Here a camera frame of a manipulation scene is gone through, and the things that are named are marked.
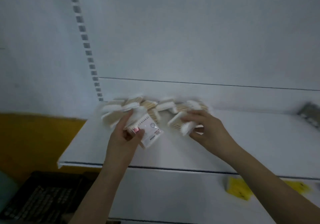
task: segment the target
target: pile of cotton swab packages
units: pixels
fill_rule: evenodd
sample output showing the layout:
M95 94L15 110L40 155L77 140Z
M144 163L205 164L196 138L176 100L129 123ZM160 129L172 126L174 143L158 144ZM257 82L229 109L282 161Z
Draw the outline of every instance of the pile of cotton swab packages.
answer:
M138 96L126 100L106 102L102 108L101 119L113 128L122 116L126 114L126 111L131 109L133 109L133 114L129 118L125 130L132 136L141 129L145 130L140 144L143 149L151 146L163 133L157 125L161 120L159 111L168 110L170 113L175 114L167 124L185 136L197 126L196 122L184 122L181 120L187 114L187 111L209 110L208 106L202 101L187 100L185 103L176 104L173 99L157 102L145 100L143 96Z

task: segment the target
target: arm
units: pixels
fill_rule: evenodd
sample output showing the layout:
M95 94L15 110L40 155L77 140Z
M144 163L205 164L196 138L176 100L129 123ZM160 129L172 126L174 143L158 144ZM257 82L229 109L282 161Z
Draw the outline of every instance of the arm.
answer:
M277 224L320 220L320 209L242 149L219 119L205 111L191 111L184 120L203 125L190 137L232 166Z
M106 159L98 178L83 198L70 224L105 224L120 181L129 166L144 131L132 139L123 131L132 111L127 113L111 134Z

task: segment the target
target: black line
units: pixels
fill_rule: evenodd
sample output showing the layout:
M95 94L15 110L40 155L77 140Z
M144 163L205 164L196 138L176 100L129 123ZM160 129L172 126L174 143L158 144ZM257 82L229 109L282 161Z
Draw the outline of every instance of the black line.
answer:
M195 84L195 85L223 85L223 86L235 86L235 87L253 87L253 88L268 88L268 89L286 89L286 90L300 90L300 91L313 91L319 92L315 89L300 89L300 88L282 88L282 87L264 87L264 86L249 86L249 85L224 85L224 84L210 84L210 83L196 83L196 82L179 82L179 81L158 81L158 80L141 80L141 79L125 79L114 77L99 77L101 79L115 79L115 80L131 80L131 81L152 81L152 82L170 82L170 83L182 83L182 84Z
M101 163L86 163L86 162L77 162L77 161L64 161L64 163L102 166ZM209 170L192 170L192 169L179 169L179 168L158 168L158 167L142 167L142 166L128 166L128 168L239 175L238 173L235 173L235 172L222 172L222 171L209 171ZM292 179L304 179L304 180L320 180L320 178L318 178L318 177L292 177L292 176L282 176L282 175L277 175L277 177L292 178Z
M194 224L194 223L192 223L192 222L174 222L174 221L137 220L137 219L115 218L115 217L109 217L108 219L110 219L110 220L140 221L140 222L150 222L150 223Z

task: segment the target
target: hand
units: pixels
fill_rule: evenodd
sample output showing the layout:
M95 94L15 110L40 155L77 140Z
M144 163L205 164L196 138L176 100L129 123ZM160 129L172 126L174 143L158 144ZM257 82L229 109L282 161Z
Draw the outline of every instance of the hand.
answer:
M102 170L107 171L112 176L122 178L144 135L144 130L138 131L134 137L124 130L132 113L133 110L130 110L120 119L109 139Z
M224 161L227 161L228 157L239 148L222 122L204 110L188 111L188 115L182 120L203 125L201 128L195 128L189 136Z

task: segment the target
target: perforated metal strip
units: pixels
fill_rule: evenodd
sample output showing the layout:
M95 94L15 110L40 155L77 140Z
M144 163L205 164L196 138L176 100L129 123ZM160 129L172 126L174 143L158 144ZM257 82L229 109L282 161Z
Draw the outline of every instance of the perforated metal strip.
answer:
M94 63L91 45L89 42L89 36L87 34L87 29L85 26L85 21L83 19L79 0L71 0L71 5L72 5L72 9L75 13L75 20L78 24L79 33L80 33L82 43L83 43L84 54L86 55L86 58L88 61L90 73L92 75L92 80L93 80L93 83L94 83L94 86L95 86L95 89L97 92L98 100L103 101L103 95L102 95L101 87L100 87L100 83L99 83L98 72L96 70L96 65Z

